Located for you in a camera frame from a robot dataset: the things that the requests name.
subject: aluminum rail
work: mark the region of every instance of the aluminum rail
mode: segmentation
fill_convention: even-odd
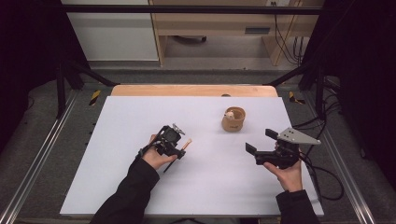
[[[17,218],[18,213],[21,211],[21,208],[30,193],[30,190],[33,187],[33,184],[37,180],[37,177],[47,160],[48,155],[50,154],[53,145],[55,144],[56,139],[59,136],[59,133],[62,130],[72,108],[75,104],[75,101],[78,96],[78,91],[71,91],[70,96],[67,102],[67,108],[64,111],[63,115],[56,119],[54,124],[52,125],[49,134],[35,156],[35,160],[30,166],[28,172],[26,173],[24,179],[22,180],[20,186],[15,192],[11,202],[8,204],[7,208],[2,212],[0,216],[0,224],[12,224]]]
[[[323,7],[243,7],[243,6],[146,6],[146,5],[40,5],[73,13],[202,13],[202,14],[273,14],[321,15],[340,12],[341,8]]]
[[[306,93],[303,91],[304,98],[307,99],[307,103],[311,109],[311,112],[314,116],[317,115],[315,108],[313,107],[314,99],[312,93]],[[355,213],[361,222],[361,224],[375,224],[375,219],[373,214],[370,211],[366,201],[361,195],[361,191],[359,190],[358,185],[356,184],[352,174],[349,172],[346,163],[344,162],[337,146],[335,145],[332,137],[327,129],[323,132],[323,141],[325,144],[327,151],[329,152],[329,156],[332,159],[332,163],[334,165],[337,174],[341,182],[345,187],[345,191],[347,196],[349,197],[350,203],[355,210]]]

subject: cable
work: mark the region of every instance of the cable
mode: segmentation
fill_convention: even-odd
[[[30,108],[33,107],[33,105],[35,104],[35,98],[33,98],[32,96],[28,96],[29,100],[32,100],[32,103],[27,107],[26,110],[29,110]]]
[[[312,130],[312,129],[314,129],[314,128],[317,128],[317,127],[322,126],[324,123],[325,123],[325,122],[322,122],[322,123],[320,123],[320,124],[317,124],[317,125],[315,125],[315,126],[308,127],[308,128],[294,128],[294,129],[295,129],[295,130]]]
[[[304,44],[304,37],[301,36],[300,39],[300,48],[299,48],[299,52],[296,53],[296,49],[297,49],[297,40],[298,40],[299,36],[295,36],[294,37],[294,43],[293,43],[293,56],[294,59],[297,61],[297,64],[300,66],[302,61],[303,61],[303,44]]]
[[[320,132],[318,133],[318,136],[316,137],[316,139],[319,139],[319,138],[320,138],[320,136],[321,136],[321,134],[323,133],[325,127],[326,127],[326,121],[323,123],[323,126],[322,126],[322,128],[320,129]],[[306,152],[306,156],[308,156],[309,153],[311,153],[312,148],[314,148],[314,145],[311,145],[311,147],[309,147],[308,151]]]
[[[327,100],[329,100],[330,97],[336,97],[337,100],[338,100],[338,96],[337,96],[336,94],[333,94],[333,93],[332,93],[332,94],[328,95],[328,96],[324,99],[324,102],[326,102]]]
[[[329,114],[331,114],[332,112],[334,112],[334,111],[336,111],[336,110],[340,111],[340,108],[335,108],[335,109],[333,109],[333,110],[330,110],[330,111],[329,111]]]
[[[326,82],[326,81],[325,81],[323,87],[324,87],[324,90],[326,90],[326,91],[328,91],[330,93],[333,93],[333,94],[336,94],[336,93],[338,93],[340,91],[339,87],[335,86],[332,83]]]
[[[309,120],[309,121],[306,121],[306,122],[304,122],[304,123],[301,123],[301,124],[293,125],[292,127],[293,127],[294,129],[298,129],[299,127],[302,127],[302,126],[305,126],[305,125],[307,125],[307,124],[310,124],[310,123],[314,122],[314,121],[317,120],[317,119],[319,119],[319,117],[315,117],[315,118],[313,118],[313,119],[311,119],[311,120]]]
[[[297,64],[296,60],[291,56],[291,54],[290,54],[290,52],[289,52],[289,49],[288,49],[288,46],[286,45],[286,42],[285,42],[285,40],[283,39],[283,36],[282,36],[282,34],[280,33],[280,31],[279,31],[279,29],[278,29],[278,27],[277,27],[277,18],[276,18],[276,14],[274,15],[274,17],[275,17],[275,41],[276,41],[276,43],[279,45],[280,49],[282,50],[282,52],[283,52],[283,54],[285,55],[285,57],[286,57],[286,59],[288,60],[288,62],[289,62],[289,63],[292,63],[292,64]],[[284,45],[285,48],[286,48],[286,52],[287,52],[287,53],[289,54],[289,56],[294,60],[294,62],[291,62],[291,61],[290,61],[288,55],[285,53],[285,50],[283,50],[282,46],[279,44],[279,41],[277,40],[277,33],[279,33],[280,38],[281,38],[282,41],[283,41],[283,45]]]
[[[318,199],[319,199],[319,201],[321,202],[321,199],[322,199],[322,198],[323,198],[323,199],[326,199],[326,200],[330,200],[330,201],[337,201],[337,200],[340,200],[341,198],[343,198],[343,197],[344,197],[344,194],[345,194],[345,188],[344,188],[344,185],[343,185],[343,183],[341,182],[340,178],[338,178],[338,176],[336,176],[335,174],[333,174],[333,173],[330,172],[329,170],[326,170],[326,169],[324,169],[324,168],[321,168],[321,167],[312,165],[312,161],[311,161],[311,159],[309,159],[309,157],[307,156],[307,154],[304,154],[303,152],[301,152],[301,154],[303,154],[304,157],[302,157],[301,155],[299,155],[300,160],[302,160],[306,165],[308,165],[308,167],[311,169],[311,171],[312,171],[312,173],[313,173],[313,174],[312,174],[313,182],[314,182],[314,185],[315,185],[315,187],[316,187],[316,189],[317,189],[317,192],[318,192]],[[316,170],[323,171],[323,172],[325,172],[325,173],[327,173],[327,174],[329,174],[329,175],[331,175],[332,177],[335,178],[335,180],[338,182],[338,184],[339,184],[339,186],[340,186],[340,189],[341,189],[340,195],[338,195],[337,197],[331,198],[331,197],[324,196],[324,195],[321,194],[320,186],[319,186],[319,184],[318,184],[318,176],[317,176]]]

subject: black cable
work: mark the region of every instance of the black cable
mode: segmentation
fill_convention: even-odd
[[[324,102],[326,102],[327,100],[329,100],[331,97],[336,97],[336,98],[338,99],[337,95],[334,94],[334,93],[332,93],[332,94],[328,95],[328,96],[324,99]]]
[[[293,42],[293,56],[294,56],[294,59],[297,61],[297,64],[300,65],[300,62],[299,62],[299,60],[298,60],[298,54],[296,53],[297,40],[298,40],[298,37],[295,36],[295,37],[294,37],[294,42]]]
[[[304,44],[304,37],[303,36],[301,36],[301,39],[300,39],[300,50],[299,50],[299,64],[301,64],[302,62],[303,62],[303,57],[304,57],[304,55],[303,55],[303,44]]]
[[[322,126],[324,124],[324,122],[322,122],[322,123],[320,123],[320,124],[317,124],[317,125],[315,125],[315,126],[312,126],[312,127],[308,127],[308,128],[294,128],[295,130],[312,130],[312,129],[315,129],[315,128],[317,128],[317,127],[320,127],[320,126]]]
[[[313,182],[314,182],[315,188],[317,189],[317,192],[318,192],[318,200],[321,202],[321,199],[323,198],[323,199],[330,200],[330,201],[337,201],[337,200],[340,200],[341,198],[343,198],[344,194],[345,194],[345,188],[344,188],[344,185],[341,182],[340,178],[338,178],[338,176],[336,176],[329,170],[312,165],[312,161],[309,159],[307,154],[304,154],[303,152],[301,152],[301,154],[303,154],[304,156],[302,157],[301,155],[299,155],[300,160],[302,160],[312,171]],[[338,184],[340,185],[340,189],[341,189],[341,193],[339,196],[337,196],[335,198],[331,198],[331,197],[327,197],[327,196],[324,196],[321,194],[320,186],[318,184],[318,175],[317,175],[316,170],[323,171],[323,172],[331,175],[332,177],[334,177],[337,180]]]
[[[176,221],[173,221],[173,222],[171,222],[171,223],[169,223],[169,224],[175,224],[175,223],[180,223],[180,222],[184,222],[184,221],[191,221],[191,222],[195,222],[195,223],[198,223],[198,224],[205,224],[204,222],[200,222],[200,221],[198,221],[198,220],[195,220],[195,218],[181,218],[181,219],[178,219],[178,220],[176,220]]]
[[[330,93],[333,93],[332,91],[334,91],[335,93],[333,93],[333,94],[337,94],[340,91],[339,87],[335,86],[332,83],[328,83],[328,82],[325,82],[323,87],[324,87],[323,88],[324,90],[326,90],[326,91],[328,91]]]
[[[28,96],[28,97],[29,97],[30,100],[32,100],[32,103],[27,107],[26,110],[29,110],[29,109],[32,108],[33,105],[35,104],[35,98],[33,98],[33,97],[31,97],[31,96]]]
[[[285,40],[283,39],[283,36],[282,36],[282,34],[280,33],[280,31],[279,31],[279,29],[278,29],[278,27],[277,27],[277,18],[276,18],[276,15],[274,15],[274,17],[275,17],[275,41],[276,41],[276,43],[279,45],[280,49],[282,50],[282,52],[283,52],[283,54],[285,55],[285,57],[286,57],[286,59],[288,60],[288,62],[289,62],[289,63],[292,63],[292,64],[297,64],[297,63],[296,63],[296,60],[291,56],[291,54],[290,54],[290,52],[289,52],[289,49],[288,49],[288,46],[286,45],[286,42],[285,42]],[[291,61],[290,61],[288,55],[285,53],[285,50],[283,50],[282,46],[279,44],[279,41],[277,40],[277,33],[279,33],[280,38],[281,38],[282,41],[283,41],[283,45],[284,45],[285,48],[286,48],[286,52],[287,52],[287,53],[289,54],[289,56],[294,60],[294,62],[291,62]]]
[[[313,119],[311,119],[311,120],[309,120],[309,121],[306,121],[306,122],[304,122],[304,123],[300,123],[300,124],[293,125],[292,127],[293,127],[294,129],[297,129],[297,128],[299,128],[299,127],[302,127],[302,126],[305,126],[305,125],[307,125],[307,124],[310,124],[310,123],[314,122],[314,121],[317,120],[317,119],[319,119],[319,117],[315,117],[315,118],[313,118]]]
[[[332,112],[337,111],[337,110],[340,111],[341,108],[335,108],[335,109],[333,109],[333,110],[330,110],[330,111],[329,111],[329,114],[331,114]]]
[[[320,138],[320,136],[321,136],[321,134],[323,133],[325,127],[326,127],[326,121],[323,122],[323,126],[322,126],[322,128],[320,129],[320,132],[319,132],[319,134],[318,134],[318,136],[317,136],[316,139],[319,139],[319,138]],[[312,148],[314,148],[314,146],[315,146],[315,145],[311,145],[311,147],[309,147],[308,151],[306,152],[306,156],[308,156],[309,153],[311,153],[311,150],[312,150]]]
[[[327,109],[324,110],[325,113],[326,113],[326,115],[329,115],[329,114],[330,114],[330,113],[329,113],[329,110],[331,110],[333,107],[336,107],[336,106],[338,106],[338,105],[340,105],[339,102],[334,102],[334,103],[332,103],[331,105],[329,105],[329,107],[328,107]]]
[[[312,168],[318,169],[318,170],[320,170],[320,171],[323,171],[323,172],[325,172],[325,173],[331,175],[332,177],[334,177],[335,180],[337,180],[338,184],[340,185],[341,193],[340,193],[339,196],[337,196],[337,197],[335,197],[335,198],[330,198],[330,197],[321,195],[321,197],[324,198],[324,199],[330,200],[330,201],[337,201],[337,200],[342,199],[343,196],[344,196],[344,193],[345,193],[345,189],[344,189],[344,185],[343,185],[343,183],[341,182],[340,178],[338,178],[338,176],[336,176],[335,174],[333,174],[332,172],[330,172],[330,171],[328,171],[328,170],[326,170],[326,169],[324,169],[324,168],[321,168],[321,167],[318,167],[318,166],[312,166]]]

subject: black mount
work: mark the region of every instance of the black mount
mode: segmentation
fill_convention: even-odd
[[[57,119],[61,117],[66,108],[66,95],[64,92],[65,78],[73,90],[82,90],[82,88],[84,87],[84,82],[78,75],[79,73],[86,74],[108,87],[120,85],[120,83],[112,82],[104,77],[101,77],[100,75],[93,72],[90,68],[86,68],[83,65],[73,61],[65,61],[63,63],[60,63],[56,72],[58,92],[58,115],[56,116]]]
[[[276,133],[271,129],[265,130],[265,135],[276,140],[277,148],[274,151],[258,151],[257,148],[246,143],[246,151],[254,156],[257,165],[270,162],[279,169],[291,167],[300,159],[300,145],[318,145],[316,140],[304,133],[300,133],[292,128],[288,128],[282,133]]]
[[[155,135],[154,139],[152,139],[148,145],[139,150],[136,157],[143,157],[149,148],[155,147],[160,155],[177,155],[177,158],[180,160],[184,154],[186,154],[186,151],[183,149],[177,149],[176,146],[178,140],[181,138],[180,134],[184,133],[176,126],[176,124],[173,124],[173,126],[174,128],[171,128],[168,125],[163,126],[157,135]]]

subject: black sleeve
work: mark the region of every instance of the black sleeve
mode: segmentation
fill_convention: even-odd
[[[150,192],[160,177],[144,160],[131,165],[117,191],[99,208],[91,220],[98,223],[141,223]]]
[[[319,223],[312,203],[304,189],[295,192],[285,191],[278,194],[276,200],[280,210],[281,224]]]

